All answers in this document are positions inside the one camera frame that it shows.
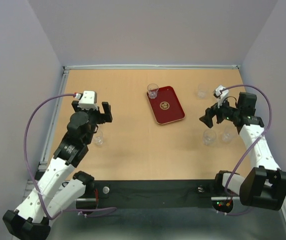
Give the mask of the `clear faceted glass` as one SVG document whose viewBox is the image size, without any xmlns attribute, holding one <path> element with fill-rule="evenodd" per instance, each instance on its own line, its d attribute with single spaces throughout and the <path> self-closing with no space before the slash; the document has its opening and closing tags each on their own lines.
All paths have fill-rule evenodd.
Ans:
<svg viewBox="0 0 286 240">
<path fill-rule="evenodd" d="M 147 86 L 147 96 L 149 99 L 155 99 L 158 95 L 159 87 L 155 83 L 151 83 Z"/>
</svg>

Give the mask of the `clear glass near left arm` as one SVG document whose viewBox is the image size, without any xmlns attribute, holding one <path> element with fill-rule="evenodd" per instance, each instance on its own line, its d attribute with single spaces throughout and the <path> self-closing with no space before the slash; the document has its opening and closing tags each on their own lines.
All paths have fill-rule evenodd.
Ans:
<svg viewBox="0 0 286 240">
<path fill-rule="evenodd" d="M 92 142 L 97 146 L 102 146 L 104 144 L 103 132 L 101 130 L 97 130 L 93 135 Z"/>
</svg>

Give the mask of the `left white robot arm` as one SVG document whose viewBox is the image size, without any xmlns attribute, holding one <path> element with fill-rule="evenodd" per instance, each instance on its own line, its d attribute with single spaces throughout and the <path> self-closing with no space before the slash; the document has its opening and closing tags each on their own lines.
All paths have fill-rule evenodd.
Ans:
<svg viewBox="0 0 286 240">
<path fill-rule="evenodd" d="M 98 126 L 112 122 L 111 106 L 103 102 L 104 112 L 93 103 L 73 101 L 72 106 L 75 112 L 67 124 L 67 132 L 45 173 L 26 199 L 3 215 L 9 233 L 20 240 L 46 239 L 51 221 L 78 197 L 88 197 L 94 192 L 94 178 L 83 171 L 77 172 L 64 189 L 59 188 L 87 154 Z"/>
</svg>

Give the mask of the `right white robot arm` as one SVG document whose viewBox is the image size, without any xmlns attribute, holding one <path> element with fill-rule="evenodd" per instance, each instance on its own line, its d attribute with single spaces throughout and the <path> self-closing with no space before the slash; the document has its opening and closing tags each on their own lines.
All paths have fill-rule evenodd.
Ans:
<svg viewBox="0 0 286 240">
<path fill-rule="evenodd" d="M 245 206 L 280 210 L 286 198 L 286 171 L 281 170 L 270 151 L 263 120 L 255 116 L 257 96 L 241 92 L 235 107 L 227 100 L 228 90 L 216 90 L 214 96 L 217 103 L 205 110 L 200 121 L 210 128 L 213 118 L 217 123 L 231 121 L 245 144 L 252 170 L 246 177 L 236 172 L 219 171 L 213 191 L 218 195 L 236 194 Z"/>
</svg>

